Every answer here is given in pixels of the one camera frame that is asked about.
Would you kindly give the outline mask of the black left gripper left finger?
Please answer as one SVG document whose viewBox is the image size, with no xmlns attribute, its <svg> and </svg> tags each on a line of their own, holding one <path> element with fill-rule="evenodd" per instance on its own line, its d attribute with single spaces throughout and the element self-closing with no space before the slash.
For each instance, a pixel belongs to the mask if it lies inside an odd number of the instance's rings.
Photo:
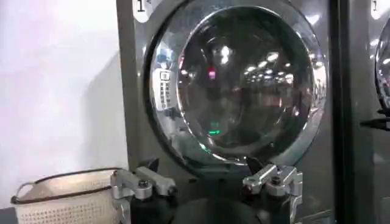
<svg viewBox="0 0 390 224">
<path fill-rule="evenodd" d="M 177 208 L 174 179 L 157 173 L 158 159 L 142 161 L 134 170 L 118 169 L 110 177 L 112 205 L 119 223 L 171 223 Z"/>
</svg>

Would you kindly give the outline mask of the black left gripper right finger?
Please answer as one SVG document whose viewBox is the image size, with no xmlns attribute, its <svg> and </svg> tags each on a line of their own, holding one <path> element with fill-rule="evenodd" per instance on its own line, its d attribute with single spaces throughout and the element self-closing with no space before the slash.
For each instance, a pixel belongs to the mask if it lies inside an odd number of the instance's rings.
<svg viewBox="0 0 390 224">
<path fill-rule="evenodd" d="M 293 224 L 302 204 L 303 173 L 294 166 L 262 163 L 246 158 L 250 176 L 243 178 L 244 202 L 260 223 Z"/>
</svg>

